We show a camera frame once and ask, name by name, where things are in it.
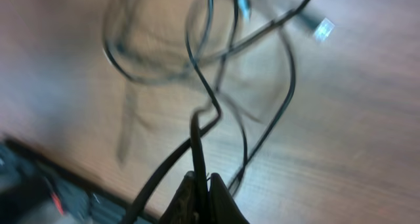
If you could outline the black cable silver plug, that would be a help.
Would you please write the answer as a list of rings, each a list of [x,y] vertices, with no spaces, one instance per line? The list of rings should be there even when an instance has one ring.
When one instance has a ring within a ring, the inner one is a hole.
[[[287,182],[274,152],[279,118],[275,114],[287,91],[287,36],[282,30],[233,55],[274,12],[264,0],[251,0],[247,17],[233,0],[215,0],[209,39],[205,31],[207,0],[110,0],[103,25],[104,49],[125,80],[117,160],[127,194],[144,186],[162,157],[186,134],[186,117],[202,106],[207,122],[214,112],[188,60],[200,54],[199,67],[225,113],[206,138],[211,171],[219,171],[233,192],[268,192]]]

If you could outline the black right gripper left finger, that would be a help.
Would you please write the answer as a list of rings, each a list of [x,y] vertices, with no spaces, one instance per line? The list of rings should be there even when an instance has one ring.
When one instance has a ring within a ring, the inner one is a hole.
[[[196,176],[193,171],[188,171],[169,206],[160,217],[159,224],[197,224],[198,222]]]

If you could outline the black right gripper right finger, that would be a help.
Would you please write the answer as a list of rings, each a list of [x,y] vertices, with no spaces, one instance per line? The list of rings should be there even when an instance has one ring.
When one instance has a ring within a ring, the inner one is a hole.
[[[209,202],[215,224],[249,224],[218,173],[210,176]]]

